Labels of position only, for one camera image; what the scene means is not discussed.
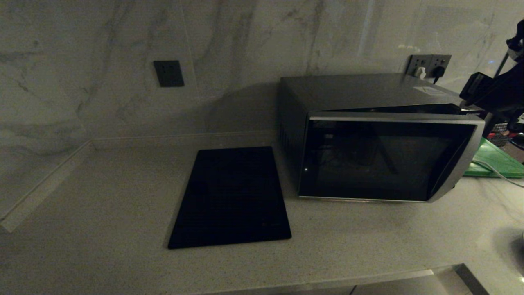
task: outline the black induction cooktop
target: black induction cooktop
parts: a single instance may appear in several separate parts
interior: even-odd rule
[[[198,152],[169,249],[289,238],[271,147]]]

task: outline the microwave oven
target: microwave oven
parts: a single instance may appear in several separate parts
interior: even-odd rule
[[[300,197],[431,203],[468,168],[484,121],[404,74],[285,77],[279,141]]]

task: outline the white countertop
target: white countertop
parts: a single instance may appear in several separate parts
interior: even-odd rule
[[[521,188],[464,177],[433,204],[299,199],[278,148],[291,239],[168,250],[197,150],[278,146],[260,134],[197,137],[96,151],[14,233],[0,235],[0,293],[193,294],[461,263],[490,294],[524,293]]]

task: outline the marble backsplash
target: marble backsplash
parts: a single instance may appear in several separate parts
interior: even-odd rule
[[[0,218],[90,138],[273,129],[283,76],[451,54],[439,85],[460,91],[495,73],[523,15],[521,0],[0,0]],[[160,88],[154,60],[179,60],[185,86]]]

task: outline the black plug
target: black plug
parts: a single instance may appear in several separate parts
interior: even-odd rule
[[[433,81],[433,84],[436,84],[436,82],[439,80],[440,77],[444,75],[444,72],[446,69],[444,67],[438,66],[433,70],[433,76],[435,77],[435,80]]]

